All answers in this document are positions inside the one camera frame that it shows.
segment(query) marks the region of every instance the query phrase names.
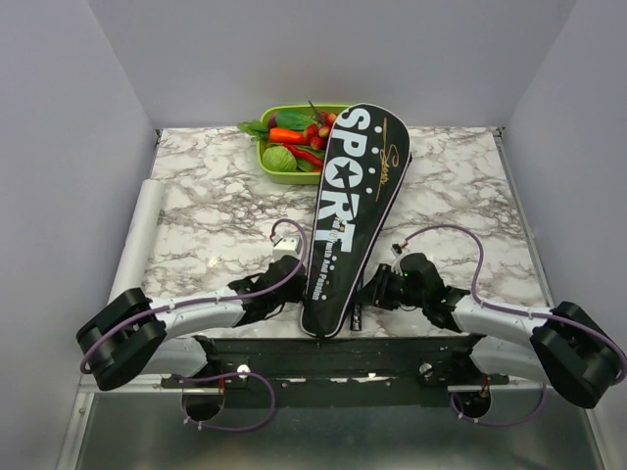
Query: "white marble table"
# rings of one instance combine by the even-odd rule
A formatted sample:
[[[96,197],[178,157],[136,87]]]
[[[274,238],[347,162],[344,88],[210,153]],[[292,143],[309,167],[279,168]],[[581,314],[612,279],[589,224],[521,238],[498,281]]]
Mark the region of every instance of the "white marble table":
[[[365,279],[379,262],[393,261],[392,243],[435,223],[464,225],[486,248],[482,295],[526,306],[543,305],[527,243],[496,144],[485,128],[410,129],[413,163],[370,258]],[[234,127],[164,130],[152,178],[167,184],[154,254],[148,262],[148,296],[209,292],[247,274],[265,271],[271,258],[272,223],[293,218],[311,233],[316,188],[270,182],[256,148]],[[413,239],[445,282],[467,288],[477,260],[474,243],[440,230]],[[275,318],[212,337],[297,338],[300,306]],[[420,310],[363,312],[363,331],[339,336],[433,336],[453,333],[432,326]]]

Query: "metal floor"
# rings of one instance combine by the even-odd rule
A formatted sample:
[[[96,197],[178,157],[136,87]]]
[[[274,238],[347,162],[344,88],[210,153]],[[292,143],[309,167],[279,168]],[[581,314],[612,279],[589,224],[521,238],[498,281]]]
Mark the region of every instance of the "metal floor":
[[[492,420],[526,414],[538,391],[494,391]],[[262,410],[225,410],[216,422],[255,422]],[[551,395],[538,419],[490,429],[448,408],[279,409],[248,434],[183,425],[180,394],[97,394],[78,467],[85,470],[594,470],[602,469],[582,410]]]

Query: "gray wall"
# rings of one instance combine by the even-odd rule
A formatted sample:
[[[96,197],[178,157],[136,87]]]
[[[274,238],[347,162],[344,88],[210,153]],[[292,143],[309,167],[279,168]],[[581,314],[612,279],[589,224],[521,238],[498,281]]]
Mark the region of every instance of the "gray wall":
[[[0,15],[0,459],[54,468],[155,134],[86,2]]]
[[[90,0],[151,119],[368,101],[412,124],[511,116],[574,0]]]
[[[627,2],[579,0],[506,129],[506,152],[556,300],[627,348]],[[627,386],[598,406],[627,465]]]

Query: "black clamp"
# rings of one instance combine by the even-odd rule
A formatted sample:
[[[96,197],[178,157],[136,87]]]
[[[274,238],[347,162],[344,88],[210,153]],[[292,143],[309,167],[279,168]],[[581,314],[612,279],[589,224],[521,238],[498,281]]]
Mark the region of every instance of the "black clamp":
[[[108,331],[150,308],[150,299],[139,288],[122,292],[76,333],[83,354]],[[134,379],[166,338],[166,324],[148,315],[121,329],[89,359],[98,388],[109,391]]]
[[[355,302],[386,310],[416,306],[433,325],[459,333],[453,311],[470,292],[445,286],[435,264],[423,253],[402,258],[400,269],[402,274],[394,272],[389,264],[379,264],[374,277],[357,292]]]
[[[607,337],[576,304],[562,302],[552,313]],[[582,408],[594,408],[620,370],[620,358],[606,343],[559,321],[534,328],[530,341],[554,389]]]
[[[271,262],[267,271],[262,274],[255,274],[228,284],[237,295],[251,294],[276,285],[296,268],[298,260],[289,255],[284,256],[279,261]],[[244,316],[235,326],[248,325],[265,319],[265,317],[275,311],[285,303],[298,303],[303,300],[305,287],[307,285],[307,275],[305,268],[301,266],[292,279],[283,284],[280,288],[265,294],[244,301]]]

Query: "white cylinder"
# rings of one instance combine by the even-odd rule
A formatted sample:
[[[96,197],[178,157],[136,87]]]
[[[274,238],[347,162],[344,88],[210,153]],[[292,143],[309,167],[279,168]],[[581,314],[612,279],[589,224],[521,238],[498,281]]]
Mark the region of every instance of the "white cylinder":
[[[141,286],[146,262],[153,251],[159,211],[165,194],[166,185],[159,181],[146,179],[142,183],[109,302],[126,289]]]

